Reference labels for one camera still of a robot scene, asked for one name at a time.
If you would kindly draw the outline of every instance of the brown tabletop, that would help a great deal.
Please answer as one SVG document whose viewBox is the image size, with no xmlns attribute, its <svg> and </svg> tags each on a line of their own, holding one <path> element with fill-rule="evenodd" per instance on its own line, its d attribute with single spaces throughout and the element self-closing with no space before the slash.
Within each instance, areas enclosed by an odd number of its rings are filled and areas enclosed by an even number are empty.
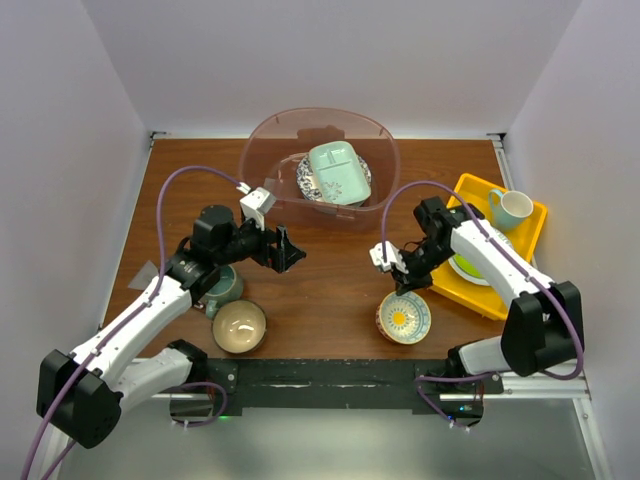
<svg viewBox="0 0 640 480">
<path fill-rule="evenodd" d="M 233 176 L 245 140 L 158 140 L 153 148 L 140 191 L 106 323 L 139 294 L 127 286 L 151 260 L 159 263 L 155 230 L 155 204 L 162 183 L 185 165 L 210 165 Z M 400 140 L 400 185 L 431 179 L 454 187 L 462 173 L 470 172 L 502 185 L 492 143 L 488 140 Z M 166 249 L 171 254 L 191 233 L 202 207 L 227 205 L 239 212 L 240 193 L 213 175 L 188 173 L 176 179 L 164 206 Z M 422 232 L 413 218 L 421 198 L 441 195 L 437 189 L 416 188 L 401 195 L 389 218 L 388 237 L 396 245 L 419 240 Z M 434 292 L 419 290 L 432 313 L 425 340 L 404 346 L 385 340 L 374 323 L 380 301 L 393 290 L 390 275 L 371 265 L 369 249 L 380 232 L 346 233 L 287 225 L 291 240 L 307 258 L 291 271 L 278 275 L 246 260 L 234 267 L 245 280 L 244 297 L 266 312 L 268 332 L 264 343 L 250 354 L 257 358 L 444 358 L 447 350 L 472 340 L 502 332 L 503 323 L 482 318 Z M 210 356 L 226 356 L 214 343 L 211 321 L 192 309 L 174 320 L 143 350 L 158 353 L 167 343 L 183 338 Z"/>
</svg>

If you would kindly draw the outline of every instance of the white wall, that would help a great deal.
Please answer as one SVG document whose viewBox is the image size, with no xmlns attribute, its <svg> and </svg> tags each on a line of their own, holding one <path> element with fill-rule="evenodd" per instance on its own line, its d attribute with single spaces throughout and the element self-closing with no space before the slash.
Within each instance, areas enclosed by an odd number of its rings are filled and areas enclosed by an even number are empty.
<svg viewBox="0 0 640 480">
<path fill-rule="evenodd" d="M 149 129 L 248 134 L 300 106 L 396 135 L 503 132 L 579 0 L 83 0 Z"/>
<path fill-rule="evenodd" d="M 549 205 L 537 258 L 583 295 L 594 408 L 617 478 L 640 472 L 640 3 L 584 0 L 506 137 Z"/>
<path fill-rule="evenodd" d="M 78 0 L 0 7 L 0 465 L 18 478 L 38 367 L 104 313 L 145 130 Z"/>
</svg>

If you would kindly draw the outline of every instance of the yellow bin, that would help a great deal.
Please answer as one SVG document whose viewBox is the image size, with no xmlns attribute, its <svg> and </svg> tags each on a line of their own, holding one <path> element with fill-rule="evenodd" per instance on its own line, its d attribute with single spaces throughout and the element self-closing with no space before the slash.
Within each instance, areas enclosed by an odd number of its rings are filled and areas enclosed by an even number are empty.
<svg viewBox="0 0 640 480">
<path fill-rule="evenodd" d="M 506 192 L 506 189 L 498 185 L 487 182 L 470 173 L 465 173 L 458 180 L 455 191 L 467 202 L 472 203 L 491 222 L 491 208 L 489 207 L 488 197 L 489 191 L 494 188 Z M 451 208 L 459 204 L 460 202 L 451 197 L 447 207 Z M 547 207 L 534 201 L 531 216 L 518 227 L 505 234 L 511 240 L 515 251 L 527 262 L 531 262 L 533 258 L 533 251 L 536 248 L 536 243 L 546 218 Z M 475 285 L 463 279 L 451 268 L 449 262 L 443 263 L 434 270 L 432 276 L 432 290 L 492 320 L 507 319 L 507 306 L 502 302 L 495 290 L 491 287 Z"/>
</svg>

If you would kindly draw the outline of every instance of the green mug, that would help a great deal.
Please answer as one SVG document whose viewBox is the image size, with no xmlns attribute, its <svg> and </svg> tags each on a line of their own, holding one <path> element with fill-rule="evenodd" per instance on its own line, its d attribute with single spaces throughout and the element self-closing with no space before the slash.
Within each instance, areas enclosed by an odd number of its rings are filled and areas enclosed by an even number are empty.
<svg viewBox="0 0 640 480">
<path fill-rule="evenodd" d="M 220 280 L 202 296 L 201 303 L 206 307 L 205 315 L 213 319 L 220 307 L 229 302 L 235 302 L 242 296 L 244 281 L 231 265 L 220 269 Z"/>
<path fill-rule="evenodd" d="M 489 206 L 493 214 L 491 224 L 502 232 L 520 225 L 533 213 L 533 201 L 522 192 L 502 192 L 494 188 L 489 191 Z"/>
</svg>

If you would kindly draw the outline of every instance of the pink transparent bin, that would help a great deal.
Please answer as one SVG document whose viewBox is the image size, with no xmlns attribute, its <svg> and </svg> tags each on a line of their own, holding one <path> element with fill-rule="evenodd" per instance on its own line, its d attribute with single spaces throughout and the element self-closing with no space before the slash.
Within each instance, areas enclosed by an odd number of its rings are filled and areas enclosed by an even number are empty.
<svg viewBox="0 0 640 480">
<path fill-rule="evenodd" d="M 312 202 L 298 188 L 300 159 L 313 147 L 336 140 L 351 143 L 371 170 L 371 197 L 359 207 Z M 389 131 L 367 117 L 333 108 L 296 108 L 276 113 L 253 131 L 240 157 L 239 176 L 278 198 L 267 215 L 272 222 L 364 231 L 378 226 L 398 188 L 400 153 Z"/>
</svg>

